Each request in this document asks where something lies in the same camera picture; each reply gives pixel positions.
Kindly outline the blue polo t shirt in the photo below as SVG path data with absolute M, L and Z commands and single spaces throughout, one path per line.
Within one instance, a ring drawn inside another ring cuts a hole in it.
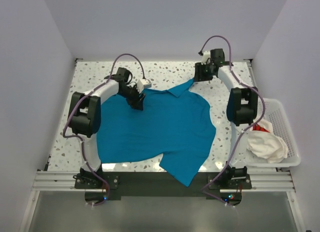
M 168 90 L 146 89 L 143 109 L 115 95 L 101 105 L 97 151 L 102 163 L 139 162 L 162 155 L 160 167 L 189 186 L 216 135 L 210 105 L 190 91 L 193 80 Z

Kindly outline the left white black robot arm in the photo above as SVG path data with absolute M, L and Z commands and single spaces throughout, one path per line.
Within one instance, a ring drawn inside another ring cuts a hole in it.
M 104 177 L 97 171 L 102 162 L 98 155 L 97 132 L 102 122 L 102 104 L 115 95 L 125 98 L 132 109 L 143 110 L 144 89 L 151 87 L 151 82 L 142 78 L 130 86 L 132 73 L 120 67 L 116 74 L 106 77 L 106 81 L 87 92 L 75 92 L 72 95 L 66 128 L 71 128 L 71 137 L 80 140 L 81 168 L 88 171 L 86 183 L 92 188 L 99 188 Z

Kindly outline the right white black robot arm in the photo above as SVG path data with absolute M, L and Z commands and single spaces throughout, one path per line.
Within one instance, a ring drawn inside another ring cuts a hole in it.
M 245 128 L 251 125 L 258 112 L 258 95 L 231 72 L 232 63 L 225 61 L 223 49 L 200 51 L 201 61 L 195 64 L 194 81 L 219 79 L 229 91 L 226 117 L 231 125 L 230 153 L 227 163 L 230 167 L 241 169 L 247 165 L 247 135 Z

